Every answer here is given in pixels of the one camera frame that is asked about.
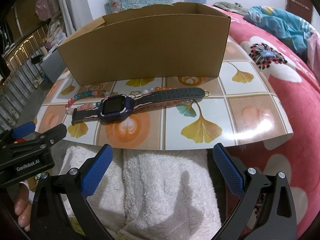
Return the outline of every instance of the beaded bracelet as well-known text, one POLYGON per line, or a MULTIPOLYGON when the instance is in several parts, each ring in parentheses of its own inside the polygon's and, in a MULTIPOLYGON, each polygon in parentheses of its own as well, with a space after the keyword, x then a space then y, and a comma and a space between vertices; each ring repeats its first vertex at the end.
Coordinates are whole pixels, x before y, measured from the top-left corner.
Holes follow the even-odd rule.
MULTIPOLYGON (((172 87, 155 87, 155 88, 149 88, 149 89, 145 89, 143 90, 142 94, 148 94, 148 93, 152 93, 155 91, 161 91, 161 90, 170 90, 170 89, 175 89, 172 87)), ((71 108, 71 106, 76 102, 76 100, 80 100, 83 98, 86 98, 88 96, 103 96, 104 99, 107 99, 110 96, 110 93, 105 91, 105 90, 92 90, 92 91, 87 91, 87 92, 83 92, 81 94, 77 94, 75 95, 73 98, 71 98, 71 100, 68 101, 68 103, 66 104, 66 113, 67 114, 73 114, 74 108, 71 108)), ((82 106, 77 106, 77 110, 85 110, 85 109, 90 109, 90 108, 94 108, 97 106, 100 106, 100 101, 96 102, 96 103, 88 103, 88 104, 84 104, 82 106)), ((174 104, 178 104, 181 103, 181 100, 176 100, 176 101, 168 101, 168 102, 162 102, 162 103, 157 103, 154 105, 150 105, 150 106, 167 106, 167 105, 174 105, 174 104)))

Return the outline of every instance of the open cardboard box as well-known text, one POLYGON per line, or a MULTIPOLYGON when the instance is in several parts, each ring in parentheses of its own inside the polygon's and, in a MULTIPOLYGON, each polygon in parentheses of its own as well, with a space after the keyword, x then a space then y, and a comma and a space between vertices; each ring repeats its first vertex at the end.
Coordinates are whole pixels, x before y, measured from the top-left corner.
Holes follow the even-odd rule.
POLYGON ((198 3, 151 5, 100 17, 59 46, 79 85, 219 75, 230 17, 198 3))

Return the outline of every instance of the blue gripper pad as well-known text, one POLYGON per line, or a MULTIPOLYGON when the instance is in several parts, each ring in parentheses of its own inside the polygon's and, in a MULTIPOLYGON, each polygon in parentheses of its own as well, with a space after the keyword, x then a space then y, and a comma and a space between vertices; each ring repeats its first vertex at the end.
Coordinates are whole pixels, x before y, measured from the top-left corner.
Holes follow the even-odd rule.
POLYGON ((112 147, 106 145, 98 154, 100 155, 82 179, 81 195, 84 199, 94 194, 103 175, 106 173, 113 157, 112 147))
POLYGON ((27 136, 28 134, 34 132, 35 130, 36 130, 35 123, 28 122, 22 126, 14 128, 11 137, 14 140, 18 140, 18 139, 21 139, 21 138, 27 136))
POLYGON ((213 147, 213 159, 225 179, 231 193, 242 198, 244 195, 244 178, 232 163, 221 143, 213 147))

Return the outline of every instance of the patterned tablecloth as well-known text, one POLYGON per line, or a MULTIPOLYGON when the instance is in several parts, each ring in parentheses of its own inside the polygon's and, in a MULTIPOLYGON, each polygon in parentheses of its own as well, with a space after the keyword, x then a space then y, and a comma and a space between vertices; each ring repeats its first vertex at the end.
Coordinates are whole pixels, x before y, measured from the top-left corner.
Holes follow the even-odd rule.
MULTIPOLYGON (((101 99, 88 97, 74 106, 101 99)), ((136 149, 201 149, 218 142, 233 146, 267 139, 277 147, 293 135, 268 80, 231 38, 218 78, 144 78, 79 86, 66 69, 49 91, 35 123, 36 131, 41 133, 65 124, 66 140, 136 149), (140 109, 122 122, 89 121, 72 126, 71 116, 66 115, 65 104, 81 92, 100 89, 111 94, 139 95, 144 89, 162 86, 201 87, 210 95, 184 104, 140 109)))

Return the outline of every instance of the red blanket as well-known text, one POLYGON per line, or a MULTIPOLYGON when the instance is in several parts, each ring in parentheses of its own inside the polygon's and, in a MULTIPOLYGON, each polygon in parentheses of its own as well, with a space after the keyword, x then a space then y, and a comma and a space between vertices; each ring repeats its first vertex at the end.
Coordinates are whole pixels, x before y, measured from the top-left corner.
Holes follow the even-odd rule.
MULTIPOLYGON (((281 146, 268 142, 229 147, 247 167, 275 175, 283 171, 290 183, 297 213, 299 238, 320 211, 320 87, 307 65, 266 31, 231 17, 229 35, 241 45, 268 78, 287 113, 294 135, 281 146)), ((237 199, 228 194, 228 214, 237 199)), ((255 211, 248 223, 252 227, 255 211)))

